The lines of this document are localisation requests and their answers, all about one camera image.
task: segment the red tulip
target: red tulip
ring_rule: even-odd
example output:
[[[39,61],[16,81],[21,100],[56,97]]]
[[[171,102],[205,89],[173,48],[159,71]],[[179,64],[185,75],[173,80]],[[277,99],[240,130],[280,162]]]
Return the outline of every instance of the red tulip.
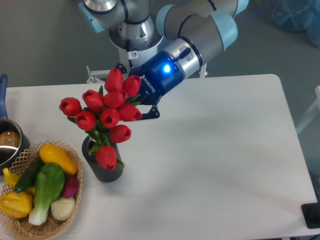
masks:
[[[90,131],[96,124],[96,117],[90,111],[82,111],[75,115],[75,123],[82,130]]]
[[[101,147],[95,155],[97,162],[105,169],[113,170],[117,164],[117,154],[112,146]]]
[[[66,97],[62,99],[59,109],[68,117],[74,117],[82,111],[80,101],[74,97]]]
[[[126,125],[118,125],[110,130],[110,139],[115,144],[127,141],[131,137],[131,130]]]
[[[124,122],[139,120],[142,117],[139,109],[129,103],[123,103],[117,110],[119,111],[120,119]]]
[[[127,93],[124,90],[112,91],[104,95],[103,103],[108,108],[116,109],[117,107],[119,107],[121,104],[124,103],[126,98],[127,98]]]
[[[120,115],[116,109],[107,108],[101,113],[100,120],[103,126],[111,129],[120,121]]]
[[[128,97],[134,97],[140,89],[140,84],[141,78],[136,75],[131,75],[126,80],[124,80],[123,90],[126,91]]]
[[[105,79],[104,88],[108,93],[122,90],[123,86],[122,72],[119,68],[112,68]]]
[[[82,94],[82,99],[88,108],[96,113],[99,113],[104,108],[104,96],[94,90],[88,90]]]

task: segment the blue handle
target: blue handle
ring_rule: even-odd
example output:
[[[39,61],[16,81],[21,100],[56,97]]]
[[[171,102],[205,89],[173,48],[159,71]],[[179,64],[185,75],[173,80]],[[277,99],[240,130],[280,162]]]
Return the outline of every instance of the blue handle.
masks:
[[[6,109],[6,92],[7,92],[8,76],[7,74],[0,75],[0,119],[7,119]]]

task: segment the blue light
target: blue light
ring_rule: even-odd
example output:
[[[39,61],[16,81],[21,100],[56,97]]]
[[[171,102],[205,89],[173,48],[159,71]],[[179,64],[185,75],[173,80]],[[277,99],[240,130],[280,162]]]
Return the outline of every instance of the blue light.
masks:
[[[167,74],[167,73],[169,73],[171,71],[171,67],[168,64],[166,64],[163,67],[163,71]]]

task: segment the bouquet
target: bouquet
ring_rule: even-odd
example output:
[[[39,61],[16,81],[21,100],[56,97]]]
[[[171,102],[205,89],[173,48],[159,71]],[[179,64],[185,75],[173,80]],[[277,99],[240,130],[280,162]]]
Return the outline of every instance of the bouquet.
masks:
[[[116,165],[124,168],[124,163],[117,158],[111,143],[117,144],[127,141],[131,137],[131,130],[120,121],[131,122],[142,117],[136,108],[139,101],[138,91],[141,78],[131,75],[123,79],[118,68],[110,70],[104,87],[99,91],[87,90],[82,94],[86,107],[74,97],[61,100],[60,110],[67,119],[84,130],[95,143],[89,150],[89,155],[95,155],[97,162],[105,169],[113,170]]]

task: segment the metal pot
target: metal pot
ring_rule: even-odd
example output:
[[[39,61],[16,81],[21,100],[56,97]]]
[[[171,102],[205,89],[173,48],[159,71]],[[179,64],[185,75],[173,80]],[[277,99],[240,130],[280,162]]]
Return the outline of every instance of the metal pot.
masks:
[[[12,166],[20,153],[30,147],[30,142],[21,127],[8,119],[5,104],[7,84],[8,76],[0,75],[0,175],[3,175],[4,168]]]

